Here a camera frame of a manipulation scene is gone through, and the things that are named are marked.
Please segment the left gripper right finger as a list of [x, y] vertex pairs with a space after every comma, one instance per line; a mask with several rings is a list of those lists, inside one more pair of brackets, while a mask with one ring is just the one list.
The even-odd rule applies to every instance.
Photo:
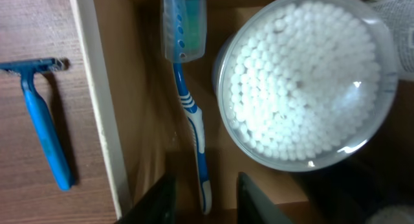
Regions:
[[237, 224], [293, 224], [244, 172], [237, 177]]

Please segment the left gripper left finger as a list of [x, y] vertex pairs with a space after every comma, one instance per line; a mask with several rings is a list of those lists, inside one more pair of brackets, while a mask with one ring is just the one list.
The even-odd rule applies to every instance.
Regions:
[[174, 224], [176, 177], [163, 175], [116, 224]]

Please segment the cotton swab jar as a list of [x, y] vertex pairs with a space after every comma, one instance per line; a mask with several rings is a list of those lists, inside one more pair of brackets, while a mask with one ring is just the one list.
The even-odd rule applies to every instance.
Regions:
[[213, 86], [235, 145], [276, 170], [354, 154], [385, 121], [398, 84], [389, 27], [361, 0], [276, 0], [221, 47]]

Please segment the blue disposable razor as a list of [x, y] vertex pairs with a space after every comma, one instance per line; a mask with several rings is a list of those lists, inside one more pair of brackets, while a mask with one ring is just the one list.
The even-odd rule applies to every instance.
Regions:
[[20, 76], [21, 89], [28, 113], [56, 184], [63, 191], [71, 189], [75, 182], [74, 176], [61, 147], [47, 104], [36, 90], [34, 77], [36, 74], [64, 71], [68, 67], [69, 61], [66, 58], [39, 58], [1, 64], [2, 72]]

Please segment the blue white toothbrush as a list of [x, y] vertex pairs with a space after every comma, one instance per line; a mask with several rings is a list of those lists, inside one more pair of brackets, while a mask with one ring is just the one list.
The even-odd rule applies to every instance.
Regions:
[[212, 209], [202, 109], [187, 88], [183, 65], [202, 58], [206, 49], [206, 0], [161, 0], [162, 49], [172, 64], [178, 98], [189, 122], [199, 184], [201, 212]]

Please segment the white cream tube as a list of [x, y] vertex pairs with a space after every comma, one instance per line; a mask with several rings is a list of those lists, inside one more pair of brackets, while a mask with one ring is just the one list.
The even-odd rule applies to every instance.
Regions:
[[389, 27], [399, 58], [401, 80], [413, 81], [413, 0], [366, 0]]

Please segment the clear spray bottle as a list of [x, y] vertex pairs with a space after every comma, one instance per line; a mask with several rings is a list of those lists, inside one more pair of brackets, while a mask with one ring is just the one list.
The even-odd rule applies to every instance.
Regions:
[[393, 205], [381, 208], [370, 216], [366, 224], [413, 224], [413, 206]]

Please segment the white cardboard box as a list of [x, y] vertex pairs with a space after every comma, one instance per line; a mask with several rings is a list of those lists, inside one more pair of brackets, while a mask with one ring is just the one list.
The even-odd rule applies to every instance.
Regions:
[[213, 208], [203, 215], [189, 131], [171, 67], [160, 54], [160, 0], [71, 0], [118, 217], [171, 173], [177, 178], [177, 223], [235, 223], [237, 174], [246, 172], [295, 223], [358, 223], [361, 212], [324, 211], [307, 199], [291, 175], [249, 159], [219, 118], [213, 60], [225, 39], [271, 1], [207, 0], [206, 54], [185, 70], [207, 136]]

